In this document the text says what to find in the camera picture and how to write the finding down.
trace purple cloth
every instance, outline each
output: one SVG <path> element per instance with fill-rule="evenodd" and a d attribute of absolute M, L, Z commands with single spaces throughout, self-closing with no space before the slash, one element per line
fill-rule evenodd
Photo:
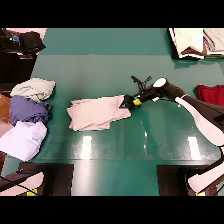
<path fill-rule="evenodd" d="M 11 124 L 15 126 L 17 121 L 46 123 L 51 108 L 49 103 L 36 102 L 23 96 L 13 96 L 9 108 Z"/>

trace folded pink shirt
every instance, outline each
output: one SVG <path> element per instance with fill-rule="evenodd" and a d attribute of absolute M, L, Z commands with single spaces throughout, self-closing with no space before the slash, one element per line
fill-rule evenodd
<path fill-rule="evenodd" d="M 69 128 L 74 131 L 109 129 L 110 122 L 131 116 L 127 108 L 119 108 L 123 100 L 121 95 L 72 101 L 67 109 L 72 119 Z"/>

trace black cable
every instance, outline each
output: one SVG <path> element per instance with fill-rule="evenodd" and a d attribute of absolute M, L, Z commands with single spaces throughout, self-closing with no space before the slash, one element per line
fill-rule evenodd
<path fill-rule="evenodd" d="M 8 182 L 10 182 L 10 183 L 14 184 L 15 186 L 22 187 L 22 188 L 24 188 L 24 189 L 26 189 L 26 190 L 28 190 L 28 191 L 32 192 L 32 193 L 33 193 L 33 194 L 35 194 L 36 196 L 40 196 L 39 194 L 37 194 L 37 193 L 36 193 L 36 192 L 34 192 L 33 190 L 30 190 L 29 188 L 24 187 L 24 186 L 22 186 L 22 185 L 20 185 L 20 184 L 15 184 L 13 181 L 8 180 L 8 179 L 4 178 L 4 177 L 3 177 L 3 176 L 1 176 L 1 175 L 0 175 L 0 178 L 2 178 L 3 180 L 6 180 L 6 181 L 8 181 Z"/>
<path fill-rule="evenodd" d="M 218 193 L 223 189 L 223 187 L 224 187 L 224 184 L 223 184 L 223 185 L 219 188 L 219 190 L 216 191 L 215 194 L 213 194 L 212 196 L 215 196 L 216 194 L 218 194 Z"/>

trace green table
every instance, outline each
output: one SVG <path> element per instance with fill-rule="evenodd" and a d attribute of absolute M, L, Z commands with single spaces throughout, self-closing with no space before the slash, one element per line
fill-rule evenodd
<path fill-rule="evenodd" d="M 142 80 L 151 75 L 152 81 L 166 77 L 194 96 L 194 88 L 198 84 L 224 84 L 222 64 L 218 63 L 220 60 L 172 60 L 165 50 L 169 48 L 166 38 L 161 37 L 159 32 L 155 34 L 154 29 L 151 30 L 152 36 L 158 35 L 154 44 L 164 46 L 157 55 L 152 42 L 149 42 L 151 45 L 148 48 L 151 55 L 137 55 L 140 53 L 134 47 L 126 48 L 130 52 L 119 51 L 118 55 L 112 55 L 114 51 L 109 44 L 106 45 L 107 55 L 74 55 L 76 49 L 69 50 L 67 45 L 65 49 L 73 55 L 63 55 L 65 51 L 60 44 L 55 45 L 53 38 L 62 31 L 56 31 L 47 31 L 47 48 L 38 56 L 32 73 L 32 77 L 56 82 L 54 93 L 48 100 L 53 105 L 47 123 L 48 135 L 40 153 L 32 161 L 74 164 L 73 195 L 158 195 L 156 165 L 207 164 L 219 158 L 219 150 L 202 136 L 193 118 L 177 104 L 147 102 L 133 111 L 131 118 L 113 122 L 109 130 L 85 132 L 74 132 L 68 128 L 71 120 L 66 108 L 75 99 L 135 94 L 137 86 L 130 79 L 132 75 Z M 78 53 L 99 53 L 94 52 L 94 48 L 86 49 L 79 48 Z M 85 160 L 83 156 L 85 136 L 92 137 L 88 154 L 90 160 Z M 189 137 L 196 138 L 200 158 L 195 158 L 192 153 Z M 18 163 L 14 158 L 7 158 L 2 174 L 12 172 Z"/>

